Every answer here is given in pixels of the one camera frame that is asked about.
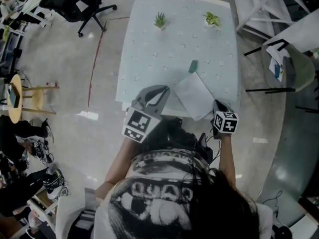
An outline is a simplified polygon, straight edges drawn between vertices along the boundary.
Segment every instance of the gray floor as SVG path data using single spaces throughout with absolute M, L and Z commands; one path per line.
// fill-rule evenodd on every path
M 234 18 L 234 0 L 231 4 Z M 45 109 L 57 112 L 49 116 L 55 143 L 50 151 L 61 168 L 73 195 L 83 194 L 84 187 L 96 188 L 103 182 L 123 141 L 121 130 L 125 113 L 116 103 L 117 77 L 125 32 L 134 0 L 106 0 L 104 5 L 117 4 L 117 11 L 99 14 L 107 32 L 101 33 L 91 20 L 82 38 L 77 30 L 81 22 L 69 23 L 53 16 L 51 27 L 32 25 L 22 42 L 22 57 L 17 68 L 23 70 L 33 86 L 57 82 L 60 90 L 46 95 Z M 238 188 L 257 199 L 271 167 L 279 142 L 285 112 L 286 95 L 247 94 L 245 89 L 266 87 L 260 54 L 243 54 L 259 46 L 256 38 L 237 35 L 239 69 L 241 70 L 240 124 L 232 137 L 238 175 Z M 79 116 L 81 112 L 98 114 L 98 120 Z M 23 113 L 26 120 L 45 116 Z M 208 133 L 209 121 L 184 120 L 187 131 L 199 136 Z M 265 138 L 268 144 L 254 143 L 253 138 Z M 218 141 L 209 145 L 218 150 Z M 31 169 L 43 165 L 31 160 Z
M 316 84 L 315 81 L 299 93 L 287 94 L 278 149 L 264 189 L 258 198 L 258 202 L 262 203 L 282 190 L 283 193 L 278 198 L 278 220 L 288 226 L 305 213 L 297 201 L 306 189 L 319 157 L 319 115 L 295 109 L 295 105 L 318 108 L 314 95 Z M 276 209 L 275 201 L 269 201 L 266 205 Z

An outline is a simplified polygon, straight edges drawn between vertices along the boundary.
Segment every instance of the black office chair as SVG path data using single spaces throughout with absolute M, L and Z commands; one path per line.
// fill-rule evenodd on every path
M 82 1 L 88 6 L 82 12 L 80 11 L 79 7 L 76 5 L 78 1 Z M 64 17 L 68 22 L 83 21 L 83 24 L 81 25 L 78 31 L 79 37 L 82 37 L 83 33 L 81 33 L 81 31 L 91 18 L 95 19 L 95 21 L 98 23 L 98 25 L 100 26 L 103 32 L 106 31 L 106 28 L 102 26 L 99 20 L 97 19 L 96 14 L 110 8 L 112 8 L 113 10 L 116 10 L 117 6 L 113 4 L 110 6 L 99 8 L 99 5 L 101 3 L 102 3 L 102 0 L 42 0 L 40 2 L 40 7 L 55 10 L 58 14 Z

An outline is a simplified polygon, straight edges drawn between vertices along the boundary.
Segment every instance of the light blue tablecloth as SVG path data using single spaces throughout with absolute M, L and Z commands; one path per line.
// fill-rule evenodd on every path
M 220 17 L 220 27 L 205 27 L 206 11 Z M 158 12 L 169 21 L 163 31 L 154 26 Z M 198 60 L 196 71 L 214 98 L 238 112 L 240 78 L 230 7 L 199 0 L 135 0 L 116 101 L 130 103 L 142 88 L 155 84 L 173 87 L 189 75 L 193 59 Z M 185 110 L 173 90 L 166 107 Z

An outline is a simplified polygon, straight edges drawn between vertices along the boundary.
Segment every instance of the aloe plant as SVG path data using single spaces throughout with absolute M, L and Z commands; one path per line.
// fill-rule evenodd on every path
M 166 23 L 165 15 L 163 12 L 158 12 L 156 19 L 155 19 L 155 26 L 162 28 Z
M 210 11 L 206 12 L 206 15 L 203 15 L 206 17 L 206 21 L 208 25 L 215 24 L 216 26 L 219 26 L 219 17 L 212 14 Z

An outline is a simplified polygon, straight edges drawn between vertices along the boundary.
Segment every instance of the potted plant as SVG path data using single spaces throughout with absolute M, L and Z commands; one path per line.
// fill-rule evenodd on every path
M 212 14 L 210 11 L 206 12 L 206 15 L 203 15 L 206 17 L 205 19 L 205 25 L 207 27 L 214 27 L 219 26 L 219 17 Z
M 158 12 L 154 25 L 157 26 L 160 30 L 163 30 L 166 27 L 165 14 L 163 12 Z

